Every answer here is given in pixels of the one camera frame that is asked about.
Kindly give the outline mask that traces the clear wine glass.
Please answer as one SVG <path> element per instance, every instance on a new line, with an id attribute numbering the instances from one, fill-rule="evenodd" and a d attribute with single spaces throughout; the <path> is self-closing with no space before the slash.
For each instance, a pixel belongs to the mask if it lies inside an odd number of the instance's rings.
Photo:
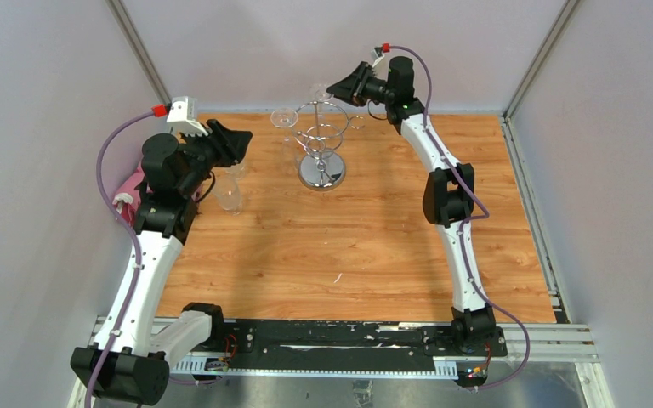
<path id="1" fill-rule="evenodd" d="M 279 108 L 271 113 L 270 120 L 273 126 L 283 132 L 281 141 L 281 164 L 287 175 L 294 175 L 297 171 L 298 152 L 296 142 L 293 140 L 293 129 L 298 122 L 298 113 L 291 108 Z"/>
<path id="2" fill-rule="evenodd" d="M 244 179 L 248 174 L 247 160 L 244 159 L 240 163 L 229 167 L 226 172 L 237 181 Z"/>
<path id="3" fill-rule="evenodd" d="M 219 206 L 231 215 L 242 211 L 243 200 L 238 180 L 232 174 L 222 174 L 216 177 L 212 195 Z"/>
<path id="4" fill-rule="evenodd" d="M 309 97 L 313 101 L 329 101 L 333 95 L 327 91 L 328 86 L 323 83 L 315 83 L 309 88 Z"/>

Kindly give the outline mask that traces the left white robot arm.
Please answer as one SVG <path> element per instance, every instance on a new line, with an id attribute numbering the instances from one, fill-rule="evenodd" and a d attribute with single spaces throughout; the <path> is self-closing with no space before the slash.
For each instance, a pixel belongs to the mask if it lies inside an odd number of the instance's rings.
<path id="1" fill-rule="evenodd" d="M 85 386 L 84 404 L 94 398 L 155 405 L 171 370 L 196 346 L 236 351 L 220 306 L 189 303 L 177 320 L 152 332 L 167 278 L 197 215 L 196 191 L 216 167 L 241 163 L 253 133 L 232 130 L 215 119 L 195 135 L 159 133 L 142 145 L 144 176 L 135 220 L 125 229 L 132 251 L 111 310 L 87 347 L 71 355 L 71 369 Z"/>

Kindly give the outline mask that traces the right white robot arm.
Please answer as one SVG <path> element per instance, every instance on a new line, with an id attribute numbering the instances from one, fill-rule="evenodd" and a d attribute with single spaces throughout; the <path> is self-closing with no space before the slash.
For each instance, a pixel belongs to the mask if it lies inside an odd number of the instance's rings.
<path id="1" fill-rule="evenodd" d="M 459 353 L 474 354 L 497 334 L 472 243 L 470 223 L 478 203 L 474 167 L 460 162 L 439 138 L 426 105 L 415 94 L 412 59 L 391 59 L 384 79 L 362 61 L 326 90 L 349 105 L 384 105 L 389 124 L 417 152 L 428 172 L 422 199 L 424 217 L 440 235 L 452 279 L 451 342 Z"/>

